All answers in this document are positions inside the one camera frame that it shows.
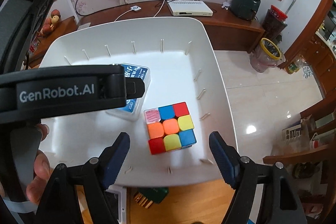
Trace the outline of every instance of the red lid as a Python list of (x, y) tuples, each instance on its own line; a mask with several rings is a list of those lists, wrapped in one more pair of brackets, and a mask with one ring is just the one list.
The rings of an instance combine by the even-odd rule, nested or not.
[(286, 14), (284, 14), (281, 10), (279, 10), (274, 5), (271, 5), (271, 10), (273, 10), (274, 12), (277, 13), (278, 19), (281, 20), (281, 21), (284, 21), (288, 17)]

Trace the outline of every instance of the human hand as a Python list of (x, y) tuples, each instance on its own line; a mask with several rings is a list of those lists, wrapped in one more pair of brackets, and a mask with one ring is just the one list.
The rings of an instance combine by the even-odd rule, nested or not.
[[(49, 127), (46, 124), (37, 124), (36, 127), (41, 131), (43, 141), (49, 134)], [(33, 181), (26, 188), (26, 195), (31, 202), (38, 204), (40, 202), (43, 191), (47, 185), (51, 173), (49, 160), (41, 150), (37, 151), (34, 162), (34, 173), (35, 177)], [(5, 191), (1, 183), (0, 195), (2, 197), (5, 196)]]

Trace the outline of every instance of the screw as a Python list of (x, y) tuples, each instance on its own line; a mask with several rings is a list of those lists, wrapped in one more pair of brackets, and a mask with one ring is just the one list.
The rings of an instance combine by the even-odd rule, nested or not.
[(277, 162), (275, 163), (275, 166), (278, 167), (279, 169), (282, 169), (282, 168), (284, 167), (284, 165), (283, 165), (282, 162), (280, 162), (280, 161), (277, 161)]
[(99, 159), (97, 157), (93, 157), (89, 160), (89, 163), (96, 164), (98, 161), (99, 161)]
[(247, 157), (247, 156), (241, 156), (241, 157), (240, 157), (240, 160), (241, 160), (243, 163), (245, 163), (245, 164), (247, 164), (247, 163), (250, 162), (250, 158)]
[(57, 165), (58, 170), (62, 170), (65, 167), (65, 164), (59, 164)]

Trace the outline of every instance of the pink cube sticker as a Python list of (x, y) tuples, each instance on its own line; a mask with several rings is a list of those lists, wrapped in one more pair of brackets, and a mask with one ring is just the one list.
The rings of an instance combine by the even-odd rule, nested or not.
[(144, 115), (147, 124), (161, 121), (160, 112), (158, 108), (145, 110)]

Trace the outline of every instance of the white plastic basket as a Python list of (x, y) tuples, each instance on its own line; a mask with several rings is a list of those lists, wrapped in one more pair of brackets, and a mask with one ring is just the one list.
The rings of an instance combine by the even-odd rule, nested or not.
[[(193, 18), (123, 20), (70, 33), (55, 40), (40, 67), (131, 63), (151, 70), (151, 83), (136, 122), (105, 111), (45, 119), (50, 134), (41, 143), (51, 166), (83, 164), (112, 145), (120, 132), (131, 147), (116, 184), (174, 186), (221, 178), (209, 149), (209, 134), (219, 131), (237, 148), (224, 82), (203, 24)], [(151, 155), (143, 110), (186, 102), (197, 143)]]

